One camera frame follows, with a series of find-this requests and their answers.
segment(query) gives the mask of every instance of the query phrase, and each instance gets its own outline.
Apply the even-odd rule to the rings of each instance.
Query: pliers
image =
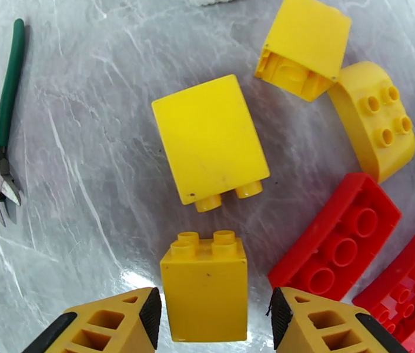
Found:
[[[10,127],[14,111],[16,93],[21,77],[25,56],[25,23],[17,19],[14,23],[12,48],[5,75],[5,83],[0,98],[0,223],[5,226],[4,211],[8,215],[5,199],[21,205],[19,191],[10,174],[10,164],[6,157]]]

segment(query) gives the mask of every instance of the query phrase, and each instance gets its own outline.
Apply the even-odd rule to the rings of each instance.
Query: pliers jaw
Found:
[[[8,159],[0,159],[0,223],[5,226],[4,217],[8,217],[5,199],[8,198],[18,206],[21,205],[21,197],[12,176]]]

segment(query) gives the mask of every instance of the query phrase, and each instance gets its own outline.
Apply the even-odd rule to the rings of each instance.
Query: marble surface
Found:
[[[160,352],[272,352],[266,274],[307,227],[356,157],[329,98],[313,104],[253,77],[282,0],[196,8],[180,0],[0,0],[0,93],[12,22],[28,53],[9,158],[23,206],[0,226],[0,352],[24,349],[67,307],[148,285],[180,231],[234,229],[249,257],[248,340]],[[377,62],[415,129],[415,0],[321,0],[353,18],[345,65]],[[179,202],[150,103],[238,76],[272,176],[264,192],[198,214]],[[403,219],[346,298],[415,234],[415,157],[382,187]]]

